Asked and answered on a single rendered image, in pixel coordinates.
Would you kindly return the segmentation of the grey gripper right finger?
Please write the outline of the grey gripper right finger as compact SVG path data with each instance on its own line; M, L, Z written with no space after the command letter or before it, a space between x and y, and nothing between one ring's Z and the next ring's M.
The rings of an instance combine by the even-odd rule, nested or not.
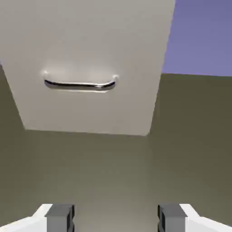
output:
M200 216L190 204L159 204L158 232L232 232L232 227Z

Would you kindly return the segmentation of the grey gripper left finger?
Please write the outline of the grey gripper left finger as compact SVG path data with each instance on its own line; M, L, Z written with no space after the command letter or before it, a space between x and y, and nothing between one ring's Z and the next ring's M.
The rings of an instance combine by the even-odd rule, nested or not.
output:
M30 217L0 227L0 232L75 232L74 204L40 205Z

